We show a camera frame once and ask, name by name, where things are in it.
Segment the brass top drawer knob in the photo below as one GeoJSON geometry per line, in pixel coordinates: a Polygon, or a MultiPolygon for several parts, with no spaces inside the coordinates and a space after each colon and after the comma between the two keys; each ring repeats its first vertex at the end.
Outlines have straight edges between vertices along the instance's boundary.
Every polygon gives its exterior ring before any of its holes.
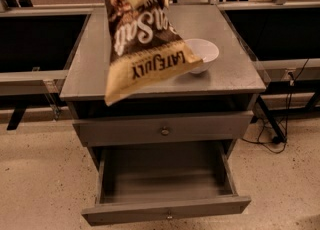
{"type": "Polygon", "coordinates": [[[161,129],[161,134],[162,134],[163,136],[167,136],[169,133],[170,133],[170,131],[169,131],[169,129],[168,129],[167,127],[163,127],[163,128],[161,129]]]}

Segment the grey wooden drawer cabinet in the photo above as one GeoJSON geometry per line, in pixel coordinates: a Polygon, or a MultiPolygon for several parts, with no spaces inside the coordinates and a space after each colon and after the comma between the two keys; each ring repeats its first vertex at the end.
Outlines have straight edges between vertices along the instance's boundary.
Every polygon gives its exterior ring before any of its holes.
{"type": "Polygon", "coordinates": [[[217,45],[219,56],[207,71],[184,74],[145,87],[111,107],[104,103],[110,38],[106,11],[92,10],[60,94],[74,120],[144,115],[252,111],[265,84],[214,5],[173,5],[168,17],[185,38],[217,45]]]}

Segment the grey open middle drawer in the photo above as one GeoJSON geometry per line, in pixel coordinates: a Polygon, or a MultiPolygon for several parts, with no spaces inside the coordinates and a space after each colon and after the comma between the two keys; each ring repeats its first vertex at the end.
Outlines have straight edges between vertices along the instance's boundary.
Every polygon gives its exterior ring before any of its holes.
{"type": "Polygon", "coordinates": [[[82,211],[92,226],[240,214],[251,202],[220,142],[109,146],[98,172],[95,205],[82,211]]]}

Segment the white ceramic bowl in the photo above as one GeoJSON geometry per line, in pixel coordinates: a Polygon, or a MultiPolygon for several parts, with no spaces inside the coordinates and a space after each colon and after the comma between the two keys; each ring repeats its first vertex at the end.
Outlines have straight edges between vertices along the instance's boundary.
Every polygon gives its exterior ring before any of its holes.
{"type": "Polygon", "coordinates": [[[207,71],[219,56],[218,47],[208,40],[197,38],[187,39],[186,44],[196,56],[203,60],[201,66],[190,71],[191,74],[201,74],[207,71]]]}

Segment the grey metal railing frame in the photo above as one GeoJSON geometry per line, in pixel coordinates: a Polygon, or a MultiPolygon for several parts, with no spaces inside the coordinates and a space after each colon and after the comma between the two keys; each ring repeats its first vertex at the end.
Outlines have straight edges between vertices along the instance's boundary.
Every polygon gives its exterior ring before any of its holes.
{"type": "MultiPolygon", "coordinates": [[[[319,77],[320,10],[316,2],[284,5],[228,2],[216,6],[264,83],[319,77]]],[[[1,93],[40,94],[52,83],[60,95],[91,12],[25,8],[1,16],[1,93]]]]}

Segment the grey top drawer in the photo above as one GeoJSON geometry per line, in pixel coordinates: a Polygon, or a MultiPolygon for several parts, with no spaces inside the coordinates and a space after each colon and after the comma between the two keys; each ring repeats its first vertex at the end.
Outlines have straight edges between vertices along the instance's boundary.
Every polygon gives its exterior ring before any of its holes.
{"type": "Polygon", "coordinates": [[[73,126],[85,146],[97,147],[233,140],[244,135],[252,117],[252,111],[140,115],[76,120],[73,126]]]}

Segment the brown sea salt chip bag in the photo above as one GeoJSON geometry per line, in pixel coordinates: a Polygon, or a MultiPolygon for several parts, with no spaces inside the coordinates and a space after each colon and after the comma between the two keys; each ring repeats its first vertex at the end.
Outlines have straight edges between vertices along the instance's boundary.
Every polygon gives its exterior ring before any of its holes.
{"type": "Polygon", "coordinates": [[[168,0],[105,0],[111,39],[105,103],[112,105],[139,89],[184,74],[202,64],[170,23],[168,0]]]}

